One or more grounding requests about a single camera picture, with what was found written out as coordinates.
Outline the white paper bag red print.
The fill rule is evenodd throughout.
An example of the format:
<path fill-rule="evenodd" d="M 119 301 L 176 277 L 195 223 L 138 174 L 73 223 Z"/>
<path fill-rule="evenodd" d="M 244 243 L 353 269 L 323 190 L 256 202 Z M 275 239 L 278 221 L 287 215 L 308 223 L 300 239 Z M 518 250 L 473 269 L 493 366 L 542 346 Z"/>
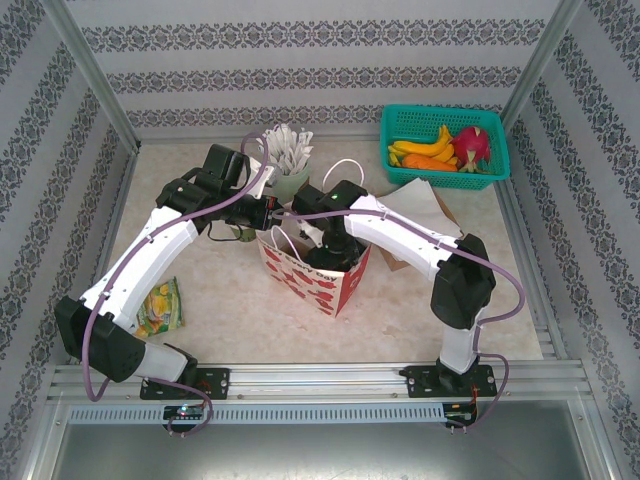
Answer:
<path fill-rule="evenodd" d="M 328 193 L 333 187 L 316 188 Z M 357 289 L 366 270 L 371 247 L 359 262 L 347 272 L 320 270 L 304 261 L 309 250 L 320 245 L 321 231 L 308 223 L 312 215 L 298 215 L 292 210 L 292 202 L 285 206 L 280 226 L 275 226 L 257 236 L 265 271 L 272 279 L 289 288 L 297 296 L 329 316 L 336 316 Z M 286 241 L 289 237 L 299 245 L 303 262 L 291 255 Z"/>

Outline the pale green mug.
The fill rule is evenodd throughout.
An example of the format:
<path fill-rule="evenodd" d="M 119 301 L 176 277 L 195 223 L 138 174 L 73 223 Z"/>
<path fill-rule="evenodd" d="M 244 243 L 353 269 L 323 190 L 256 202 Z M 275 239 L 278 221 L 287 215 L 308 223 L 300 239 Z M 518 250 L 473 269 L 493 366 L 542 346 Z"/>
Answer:
<path fill-rule="evenodd" d="M 271 188 L 279 203 L 285 205 L 291 202 L 295 194 L 309 182 L 310 165 L 307 164 L 300 172 L 290 175 L 280 174 L 275 185 Z"/>

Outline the orange carrot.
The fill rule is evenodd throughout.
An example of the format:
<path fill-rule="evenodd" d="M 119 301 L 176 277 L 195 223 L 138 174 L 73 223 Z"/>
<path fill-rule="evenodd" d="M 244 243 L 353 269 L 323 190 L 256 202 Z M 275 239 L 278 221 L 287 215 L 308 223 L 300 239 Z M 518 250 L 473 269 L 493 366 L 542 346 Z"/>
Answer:
<path fill-rule="evenodd" d="M 401 160 L 401 166 L 408 169 L 440 171 L 440 172 L 457 172 L 458 169 L 454 164 L 449 164 L 436 160 L 425 155 L 408 154 Z"/>

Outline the yellow banana bunch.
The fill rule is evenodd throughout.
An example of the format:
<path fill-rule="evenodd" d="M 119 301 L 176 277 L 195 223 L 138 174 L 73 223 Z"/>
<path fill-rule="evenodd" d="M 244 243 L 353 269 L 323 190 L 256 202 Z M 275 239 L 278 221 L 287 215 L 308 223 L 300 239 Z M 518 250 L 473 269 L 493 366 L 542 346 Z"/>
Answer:
<path fill-rule="evenodd" d="M 401 160 L 408 154 L 425 155 L 436 160 L 454 164 L 457 168 L 457 158 L 451 145 L 452 135 L 446 125 L 439 128 L 438 139 L 434 143 L 417 143 L 398 140 L 388 147 L 388 160 L 391 167 L 400 168 Z"/>

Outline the teal plastic basket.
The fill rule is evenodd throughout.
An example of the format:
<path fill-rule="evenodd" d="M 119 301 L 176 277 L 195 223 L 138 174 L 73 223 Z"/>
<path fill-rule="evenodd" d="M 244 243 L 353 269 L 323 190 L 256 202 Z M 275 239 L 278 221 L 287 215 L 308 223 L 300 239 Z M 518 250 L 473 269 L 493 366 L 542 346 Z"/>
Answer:
<path fill-rule="evenodd" d="M 490 160 L 479 162 L 479 173 L 453 173 L 394 167 L 390 164 L 388 147 L 395 141 L 432 143 L 439 128 L 447 126 L 456 135 L 463 128 L 478 126 L 488 133 Z M 505 131 L 498 114 L 442 106 L 392 104 L 382 110 L 380 124 L 380 156 L 391 183 L 404 185 L 416 178 L 427 180 L 433 187 L 482 190 L 494 182 L 510 177 L 511 165 Z"/>

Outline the pink dragon fruit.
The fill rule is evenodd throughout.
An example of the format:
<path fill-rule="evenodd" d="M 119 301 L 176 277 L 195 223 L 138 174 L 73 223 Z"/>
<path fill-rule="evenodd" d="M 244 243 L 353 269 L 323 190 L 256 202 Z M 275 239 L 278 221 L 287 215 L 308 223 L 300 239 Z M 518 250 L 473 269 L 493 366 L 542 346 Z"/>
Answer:
<path fill-rule="evenodd" d="M 480 162 L 490 163 L 489 135 L 480 127 L 464 128 L 451 140 L 451 145 L 454 147 L 459 172 L 477 173 Z"/>

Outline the green yellow snack bag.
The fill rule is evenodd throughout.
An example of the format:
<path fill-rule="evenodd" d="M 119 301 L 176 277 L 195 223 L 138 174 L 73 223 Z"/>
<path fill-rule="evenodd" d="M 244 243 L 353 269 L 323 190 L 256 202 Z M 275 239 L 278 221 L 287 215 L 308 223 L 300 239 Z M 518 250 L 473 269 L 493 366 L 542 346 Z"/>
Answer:
<path fill-rule="evenodd" d="M 172 277 L 154 286 L 145 297 L 136 314 L 134 335 L 149 338 L 185 325 L 179 283 Z"/>

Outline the aluminium frame bar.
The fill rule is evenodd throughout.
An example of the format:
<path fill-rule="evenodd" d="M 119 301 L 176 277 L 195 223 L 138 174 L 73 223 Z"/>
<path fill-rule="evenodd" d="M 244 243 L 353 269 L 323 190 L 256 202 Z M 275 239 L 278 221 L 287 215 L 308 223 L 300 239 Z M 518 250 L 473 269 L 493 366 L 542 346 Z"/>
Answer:
<path fill-rule="evenodd" d="M 543 358 L 569 360 L 513 187 L 509 181 L 502 181 L 495 192 Z"/>
<path fill-rule="evenodd" d="M 176 136 L 158 136 L 158 137 L 148 137 L 148 138 L 140 138 L 139 143 L 141 146 L 145 145 L 169 145 L 169 144 L 212 144 L 212 143 L 220 143 L 220 144 L 231 144 L 231 143 L 240 143 L 241 140 L 246 136 L 246 133 L 240 134 L 221 134 L 221 135 L 208 135 L 208 136 L 186 136 L 186 137 L 176 137 Z M 331 134 L 327 132 L 315 133 L 312 138 L 313 143 L 320 142 L 358 142 L 358 141 L 370 141 L 370 142 L 379 142 L 379 134 L 378 133 L 368 133 L 368 134 Z"/>
<path fill-rule="evenodd" d="M 117 238 L 117 232 L 125 208 L 126 199 L 129 194 L 129 189 L 136 168 L 138 156 L 139 150 L 134 150 L 131 152 L 128 163 L 126 165 L 126 169 L 122 173 L 117 195 L 113 204 L 113 209 L 111 211 L 111 216 L 107 225 L 107 230 L 104 234 L 100 257 L 94 271 L 93 284 L 99 283 L 103 275 L 109 270 L 109 261 Z"/>

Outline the aluminium frame post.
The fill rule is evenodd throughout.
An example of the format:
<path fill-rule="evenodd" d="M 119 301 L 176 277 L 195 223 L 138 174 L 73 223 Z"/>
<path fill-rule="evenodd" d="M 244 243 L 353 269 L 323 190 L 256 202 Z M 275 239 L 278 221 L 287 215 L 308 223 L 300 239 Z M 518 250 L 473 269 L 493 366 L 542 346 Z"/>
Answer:
<path fill-rule="evenodd" d="M 130 150 L 137 153 L 141 142 L 66 1 L 40 0 L 40 2 L 119 137 Z"/>
<path fill-rule="evenodd" d="M 509 132 L 521 113 L 529 95 L 545 71 L 553 53 L 574 20 L 583 0 L 559 0 L 547 26 L 541 34 L 531 57 L 522 71 L 500 117 Z"/>

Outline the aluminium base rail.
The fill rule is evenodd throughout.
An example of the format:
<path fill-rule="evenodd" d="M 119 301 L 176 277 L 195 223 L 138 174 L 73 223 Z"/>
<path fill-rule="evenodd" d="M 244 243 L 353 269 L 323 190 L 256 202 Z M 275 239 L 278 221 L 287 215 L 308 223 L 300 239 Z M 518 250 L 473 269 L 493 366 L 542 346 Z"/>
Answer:
<path fill-rule="evenodd" d="M 514 361 L 509 374 L 497 361 L 490 365 L 501 398 L 572 400 L 590 398 L 593 390 L 577 360 Z M 229 402 L 392 401 L 409 398 L 409 381 L 400 363 L 235 364 L 227 367 L 224 387 Z"/>

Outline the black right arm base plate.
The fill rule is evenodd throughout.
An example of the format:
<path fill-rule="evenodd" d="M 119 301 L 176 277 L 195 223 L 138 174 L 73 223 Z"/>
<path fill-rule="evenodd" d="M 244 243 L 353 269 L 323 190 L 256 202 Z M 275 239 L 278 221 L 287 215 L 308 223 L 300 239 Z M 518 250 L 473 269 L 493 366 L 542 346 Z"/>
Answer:
<path fill-rule="evenodd" d="M 410 398 L 491 398 L 497 394 L 495 376 L 490 365 L 474 363 L 463 374 L 458 374 L 439 363 L 411 365 L 399 371 L 406 379 Z"/>

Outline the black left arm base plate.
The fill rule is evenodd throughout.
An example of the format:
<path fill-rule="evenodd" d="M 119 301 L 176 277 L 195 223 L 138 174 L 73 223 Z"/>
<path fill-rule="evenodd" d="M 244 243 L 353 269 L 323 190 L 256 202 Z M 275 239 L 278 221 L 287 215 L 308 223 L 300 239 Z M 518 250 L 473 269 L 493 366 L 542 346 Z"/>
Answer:
<path fill-rule="evenodd" d="M 228 395 L 230 370 L 226 368 L 197 367 L 183 374 L 177 382 L 206 394 L 212 400 L 225 400 Z M 144 380 L 140 388 L 142 400 L 198 400 L 201 396 L 181 387 L 168 386 L 156 381 Z"/>

